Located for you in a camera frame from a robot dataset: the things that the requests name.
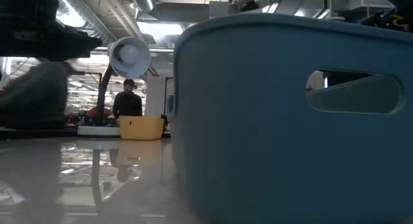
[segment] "ceiling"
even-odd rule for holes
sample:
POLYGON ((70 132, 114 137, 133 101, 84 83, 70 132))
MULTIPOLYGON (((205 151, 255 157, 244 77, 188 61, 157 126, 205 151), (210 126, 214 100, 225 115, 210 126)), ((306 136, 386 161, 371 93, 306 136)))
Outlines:
MULTIPOLYGON (((100 37, 104 46, 116 39, 141 37, 149 48, 170 48, 169 52, 151 53, 151 66, 155 74, 147 76, 172 76, 173 47, 179 35, 192 25, 210 18, 236 14, 247 2, 254 0, 155 0, 155 8, 138 12, 132 0, 59 0, 57 20, 75 26, 90 36, 100 37)), ((322 19, 329 13, 330 0, 255 0, 258 8, 249 12, 268 12, 322 19)), ((108 66, 107 50, 94 52, 91 59, 78 59, 72 65, 80 71, 104 73, 108 66)), ((14 58, 11 78, 24 74, 38 62, 35 59, 14 58)), ((110 107, 114 95, 122 91, 123 79, 112 77, 106 95, 110 107)), ((137 80, 137 94, 146 102, 146 85, 137 80)), ((70 110, 81 110, 96 104, 98 76, 72 76, 70 78, 70 110)))

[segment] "dark jacket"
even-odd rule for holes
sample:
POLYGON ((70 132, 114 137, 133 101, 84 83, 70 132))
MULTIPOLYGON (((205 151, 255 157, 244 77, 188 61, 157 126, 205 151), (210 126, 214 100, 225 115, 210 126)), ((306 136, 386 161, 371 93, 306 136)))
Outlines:
POLYGON ((133 92, 121 92, 115 97, 114 115, 119 116, 142 116, 142 99, 133 92))
POLYGON ((10 81, 0 95, 0 126, 64 121, 70 71, 68 63, 48 62, 10 81))

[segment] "blue plastic bin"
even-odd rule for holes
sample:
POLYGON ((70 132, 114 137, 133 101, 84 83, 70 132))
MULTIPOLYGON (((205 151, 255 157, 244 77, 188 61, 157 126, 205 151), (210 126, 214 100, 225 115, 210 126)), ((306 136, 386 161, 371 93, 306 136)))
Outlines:
POLYGON ((170 120, 195 208, 226 224, 412 215, 412 54, 412 34, 285 15, 231 15, 185 31, 170 120), (318 69, 394 76, 397 112, 316 110, 305 85, 318 69))

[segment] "glossy table surface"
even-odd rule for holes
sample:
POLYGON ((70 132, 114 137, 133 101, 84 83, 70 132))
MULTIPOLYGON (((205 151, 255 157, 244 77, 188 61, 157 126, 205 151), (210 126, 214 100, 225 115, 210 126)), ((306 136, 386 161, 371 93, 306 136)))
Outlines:
POLYGON ((169 139, 0 142, 0 223, 204 223, 169 139))

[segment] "ceiling pipe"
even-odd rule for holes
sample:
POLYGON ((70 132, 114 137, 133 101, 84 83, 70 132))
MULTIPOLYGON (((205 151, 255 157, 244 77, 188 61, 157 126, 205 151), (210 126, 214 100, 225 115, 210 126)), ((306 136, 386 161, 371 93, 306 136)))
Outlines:
POLYGON ((149 12, 155 8, 155 0, 133 0, 137 9, 141 12, 149 12))
POLYGON ((115 36, 109 31, 109 29, 102 23, 102 21, 91 11, 91 9, 83 2, 83 0, 58 0, 59 12, 67 14, 70 10, 70 5, 77 13, 86 21, 86 25, 83 27, 87 29, 87 33, 91 37, 98 37, 102 39, 103 45, 107 46, 109 43, 116 40, 115 36))
POLYGON ((129 13, 123 8, 123 5, 119 2, 119 0, 111 0, 111 2, 113 2, 117 9, 122 13, 127 23, 130 25, 130 27, 132 27, 132 30, 135 32, 136 36, 142 41, 146 42, 144 35, 136 24, 136 21, 132 20, 132 18, 129 16, 129 13))
POLYGON ((170 38, 168 35, 162 35, 162 36, 152 36, 154 37, 154 40, 158 47, 161 48, 173 48, 172 47, 172 42, 170 41, 170 38))
POLYGON ((119 14, 119 12, 117 12, 117 10, 115 9, 115 7, 111 4, 111 2, 109 0, 103 0, 103 2, 105 2, 108 6, 110 11, 115 15, 116 19, 121 23, 121 25, 123 26, 123 28, 125 28, 125 30, 128 32, 128 34, 130 36, 134 36, 137 37, 137 35, 135 34, 135 32, 130 28, 130 26, 128 26, 128 24, 125 22, 125 20, 121 17, 121 15, 119 14))

